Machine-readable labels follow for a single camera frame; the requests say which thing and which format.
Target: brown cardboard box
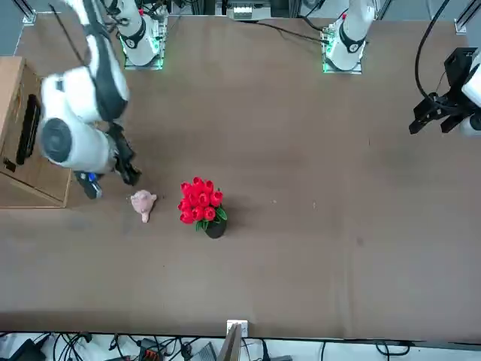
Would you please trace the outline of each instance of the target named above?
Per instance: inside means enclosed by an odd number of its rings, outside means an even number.
[[[18,56],[0,57],[0,79],[0,207],[65,207],[71,172],[35,142],[41,79]]]

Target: brown table surface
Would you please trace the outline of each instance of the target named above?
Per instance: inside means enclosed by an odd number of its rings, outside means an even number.
[[[172,21],[165,69],[126,72],[135,190],[161,198],[150,222],[114,175],[96,202],[73,187],[68,210],[1,211],[2,328],[223,335],[234,318],[257,336],[479,341],[481,142],[407,129],[427,23],[375,22],[352,76],[323,74],[318,45],[273,29]],[[462,45],[435,26],[428,91]],[[78,66],[50,15],[17,54],[39,75]],[[219,240],[178,220],[195,175],[225,193]]]

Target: flower pot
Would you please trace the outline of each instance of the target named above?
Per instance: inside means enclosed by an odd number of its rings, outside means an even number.
[[[224,234],[225,228],[227,228],[227,221],[221,218],[219,223],[209,222],[205,233],[212,239],[215,239]]]

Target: pink stuffed toy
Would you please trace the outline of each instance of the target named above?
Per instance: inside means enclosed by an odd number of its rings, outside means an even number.
[[[149,221],[149,213],[152,210],[153,203],[157,200],[155,194],[151,194],[147,190],[139,190],[133,196],[130,196],[132,207],[137,213],[142,215],[142,222]]]

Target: green leaf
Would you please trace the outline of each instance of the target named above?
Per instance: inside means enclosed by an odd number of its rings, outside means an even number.
[[[219,218],[222,218],[223,220],[227,220],[227,214],[225,211],[222,209],[222,207],[218,207],[216,209],[216,214],[219,216]]]

